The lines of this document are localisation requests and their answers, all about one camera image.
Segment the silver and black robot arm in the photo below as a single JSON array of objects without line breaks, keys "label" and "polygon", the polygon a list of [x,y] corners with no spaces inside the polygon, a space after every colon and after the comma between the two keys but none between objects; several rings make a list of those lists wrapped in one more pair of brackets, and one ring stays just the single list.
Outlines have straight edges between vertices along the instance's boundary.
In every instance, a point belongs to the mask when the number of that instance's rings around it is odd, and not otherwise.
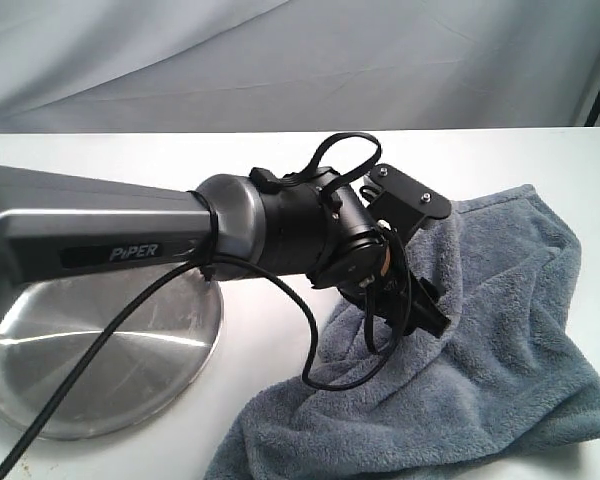
[{"label": "silver and black robot arm", "polygon": [[399,256],[450,202],[380,164],[364,186],[330,167],[275,177],[219,174],[193,191],[164,190],[0,166],[0,322],[29,285],[198,260],[221,280],[242,279],[226,256],[277,276],[303,274],[395,330],[441,336],[440,291]]}]

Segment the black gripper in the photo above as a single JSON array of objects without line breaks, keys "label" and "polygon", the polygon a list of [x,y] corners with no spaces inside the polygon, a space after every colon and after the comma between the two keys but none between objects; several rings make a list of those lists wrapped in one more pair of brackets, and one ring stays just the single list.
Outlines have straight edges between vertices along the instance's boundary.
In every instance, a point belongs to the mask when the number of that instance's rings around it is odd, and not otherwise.
[{"label": "black gripper", "polygon": [[421,329],[440,338],[450,320],[437,306],[440,293],[427,279],[418,279],[409,267],[404,246],[396,234],[384,236],[384,258],[371,276],[338,287],[341,295],[364,311],[364,338],[374,338],[374,319],[379,317],[398,340]]}]

